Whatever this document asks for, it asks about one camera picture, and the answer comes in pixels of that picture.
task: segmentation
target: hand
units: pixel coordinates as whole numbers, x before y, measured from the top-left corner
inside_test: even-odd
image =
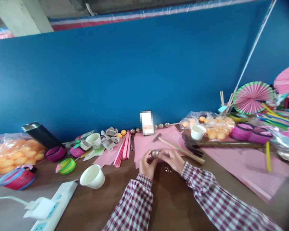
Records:
[[[145,175],[146,177],[148,177],[150,180],[153,180],[153,176],[154,176],[154,171],[157,165],[157,159],[154,159],[152,161],[151,164],[149,164],[148,161],[148,157],[151,154],[152,150],[148,150],[144,156],[142,157],[142,159],[139,162],[139,173],[142,175]]]
[[[180,175],[183,172],[185,161],[176,152],[176,150],[164,149],[158,155],[158,158],[169,164],[173,170],[175,170]]]

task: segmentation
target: black thermos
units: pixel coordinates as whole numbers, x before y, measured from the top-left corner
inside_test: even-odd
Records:
[[[52,149],[58,146],[64,147],[63,144],[53,136],[53,134],[38,122],[27,124],[23,126],[22,129],[47,149]]]

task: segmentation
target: white power strip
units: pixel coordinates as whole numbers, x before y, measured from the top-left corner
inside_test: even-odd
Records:
[[[52,211],[45,220],[38,220],[31,231],[54,231],[77,185],[75,181],[63,183],[51,199],[55,202]]]

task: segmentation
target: plaid shirt sleeve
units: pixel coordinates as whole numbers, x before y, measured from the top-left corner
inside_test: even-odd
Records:
[[[148,230],[152,211],[152,180],[138,174],[130,180],[103,230]]]
[[[181,176],[218,230],[282,230],[266,215],[221,188],[212,173],[186,162]]]

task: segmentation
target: table surface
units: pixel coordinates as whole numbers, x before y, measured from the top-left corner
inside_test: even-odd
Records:
[[[0,196],[16,196],[25,201],[36,200],[41,196],[52,198],[62,183],[79,179],[96,158],[85,162],[78,160],[75,170],[68,175],[55,174],[57,163],[44,160],[37,165],[37,178],[32,185],[23,191],[0,187]],[[188,157],[184,159],[200,167]],[[289,230],[289,178],[270,202],[265,203],[207,154],[204,154],[203,159],[206,162],[201,168],[212,172],[224,189],[272,218],[282,229]],[[166,163],[159,163],[154,174],[154,202],[149,230],[215,230],[186,182],[174,171],[165,172],[165,166]],[[98,190],[79,185],[56,231],[101,230],[121,199],[126,185],[139,173],[139,170],[135,169],[133,151],[129,160],[122,161],[120,168],[111,165],[102,170],[106,177],[104,185]],[[0,200],[0,230],[30,230],[35,220],[22,218],[24,213],[21,204]]]

